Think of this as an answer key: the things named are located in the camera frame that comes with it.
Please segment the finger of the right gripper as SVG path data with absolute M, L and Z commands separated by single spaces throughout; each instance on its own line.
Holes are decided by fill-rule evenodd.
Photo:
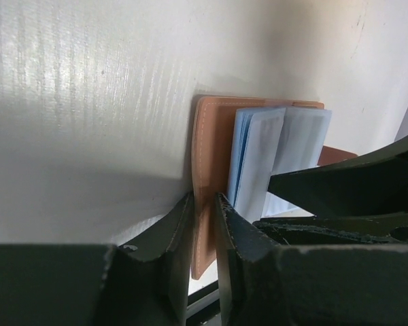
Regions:
M 273 175 L 268 191 L 318 217 L 408 212 L 408 135 L 356 158 Z
M 281 245 L 408 245 L 408 213 L 362 217 L 270 217 L 253 226 Z

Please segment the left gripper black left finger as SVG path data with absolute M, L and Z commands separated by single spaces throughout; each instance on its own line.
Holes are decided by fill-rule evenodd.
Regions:
M 130 241 L 0 244 L 0 325 L 184 325 L 194 197 Z

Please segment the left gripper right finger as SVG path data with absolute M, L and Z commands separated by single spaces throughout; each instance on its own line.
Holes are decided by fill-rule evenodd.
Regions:
M 214 208 L 223 325 L 408 325 L 408 244 L 282 245 Z

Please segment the brown leather card holder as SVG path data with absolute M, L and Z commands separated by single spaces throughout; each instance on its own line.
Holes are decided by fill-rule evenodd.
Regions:
M 314 101 L 203 96 L 198 100 L 192 133 L 191 167 L 197 224 L 191 277 L 198 280 L 216 260 L 214 223 L 211 216 L 214 195 L 225 193 L 231 163 L 231 150 L 238 109 L 255 107 L 311 107 L 323 109 Z

